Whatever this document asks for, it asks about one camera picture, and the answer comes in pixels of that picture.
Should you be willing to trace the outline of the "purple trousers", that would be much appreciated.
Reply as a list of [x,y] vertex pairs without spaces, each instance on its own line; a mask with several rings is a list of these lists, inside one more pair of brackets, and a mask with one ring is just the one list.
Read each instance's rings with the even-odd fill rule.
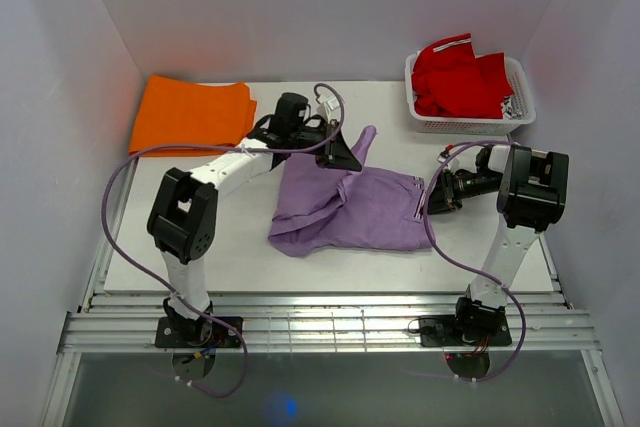
[[294,154],[284,164],[268,241],[290,257],[325,247],[429,249],[426,200],[420,177],[377,167],[324,169]]

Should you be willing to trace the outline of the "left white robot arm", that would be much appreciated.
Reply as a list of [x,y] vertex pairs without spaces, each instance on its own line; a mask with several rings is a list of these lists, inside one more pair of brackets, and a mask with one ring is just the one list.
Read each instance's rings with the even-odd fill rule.
[[316,114],[306,97],[286,92],[274,113],[260,118],[231,151],[189,171],[168,170],[161,181],[147,231],[161,252],[172,287],[163,309],[171,328],[190,346],[212,334],[212,302],[205,287],[204,256],[215,236],[218,202],[295,153],[336,170],[359,172],[361,162],[340,132],[345,105],[335,91],[317,94]]

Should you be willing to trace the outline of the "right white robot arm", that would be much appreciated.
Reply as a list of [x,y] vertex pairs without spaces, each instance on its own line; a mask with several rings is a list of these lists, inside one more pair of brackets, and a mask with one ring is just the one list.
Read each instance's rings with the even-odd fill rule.
[[565,210],[569,157],[510,144],[485,144],[475,169],[454,170],[451,146],[431,181],[423,213],[427,218],[457,211],[466,199],[497,195],[498,227],[481,270],[467,287],[452,315],[419,319],[424,347],[509,346],[507,291],[530,247]]

